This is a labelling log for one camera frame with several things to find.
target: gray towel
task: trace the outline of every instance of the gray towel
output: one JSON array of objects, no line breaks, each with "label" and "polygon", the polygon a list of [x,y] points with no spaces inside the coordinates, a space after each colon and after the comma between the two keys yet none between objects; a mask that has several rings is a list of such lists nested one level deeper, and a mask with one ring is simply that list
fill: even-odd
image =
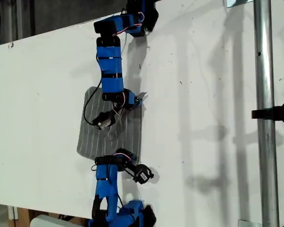
[{"label": "gray towel", "polygon": [[[89,88],[85,93],[84,104],[95,90]],[[127,149],[140,159],[142,106],[132,111],[123,110],[120,116],[115,115],[116,123],[103,130],[96,129],[81,118],[77,152],[83,157],[95,160],[96,157],[112,155],[119,148]],[[102,100],[102,89],[99,88],[86,108],[86,118],[91,122],[100,112],[110,111],[112,103]]]}]

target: metal pole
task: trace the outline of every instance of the metal pole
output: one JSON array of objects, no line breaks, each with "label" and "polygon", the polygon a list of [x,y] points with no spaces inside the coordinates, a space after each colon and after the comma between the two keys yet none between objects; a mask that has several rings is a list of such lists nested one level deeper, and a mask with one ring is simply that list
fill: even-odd
[{"label": "metal pole", "polygon": [[[275,105],[271,0],[254,0],[257,109]],[[263,227],[279,227],[275,122],[259,119],[258,141]]]}]

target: white table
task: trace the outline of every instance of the white table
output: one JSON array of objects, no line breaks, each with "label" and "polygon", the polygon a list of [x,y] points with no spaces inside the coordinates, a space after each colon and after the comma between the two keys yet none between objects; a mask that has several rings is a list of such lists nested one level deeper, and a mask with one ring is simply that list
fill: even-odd
[{"label": "white table", "polygon": [[[272,4],[281,105],[284,1]],[[142,162],[157,182],[119,174],[119,193],[151,204],[157,227],[260,223],[253,4],[165,0],[157,8],[147,44],[120,35],[125,86],[148,94]],[[84,93],[101,75],[97,37],[88,22],[0,46],[0,204],[91,217],[94,162],[76,146]],[[284,124],[276,125],[284,225]]]}]

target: blue robot link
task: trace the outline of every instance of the blue robot link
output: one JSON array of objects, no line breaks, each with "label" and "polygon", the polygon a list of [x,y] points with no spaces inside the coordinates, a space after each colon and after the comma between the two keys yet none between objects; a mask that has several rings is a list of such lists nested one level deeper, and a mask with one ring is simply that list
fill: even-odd
[{"label": "blue robot link", "polygon": [[[121,171],[128,172],[135,182],[146,183],[154,175],[143,164],[135,166],[132,161],[136,157],[129,151],[120,148],[115,155],[102,156],[95,159],[96,170],[96,195],[92,208],[92,219],[89,227],[152,227],[156,217],[151,206],[143,206],[142,201],[130,201],[123,205],[118,194],[117,174]],[[107,209],[101,210],[102,200],[106,198]],[[122,207],[117,213],[118,199]]]},{"label": "blue robot link", "polygon": [[101,112],[92,122],[85,115],[84,118],[100,130],[115,123],[115,114],[120,114],[123,109],[132,110],[141,104],[133,92],[124,88],[121,46],[117,35],[126,32],[133,37],[141,37],[145,36],[145,31],[151,32],[159,17],[156,1],[128,0],[126,13],[94,23],[96,33],[101,35],[97,39],[97,61],[101,69],[102,99],[112,102],[112,110]]}]

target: black clamp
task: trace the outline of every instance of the black clamp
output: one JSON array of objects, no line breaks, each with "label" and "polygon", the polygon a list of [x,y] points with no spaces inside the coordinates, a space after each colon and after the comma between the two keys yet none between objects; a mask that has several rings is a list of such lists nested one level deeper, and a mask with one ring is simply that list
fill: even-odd
[{"label": "black clamp", "polygon": [[284,122],[284,104],[264,110],[253,110],[251,112],[251,118]]}]

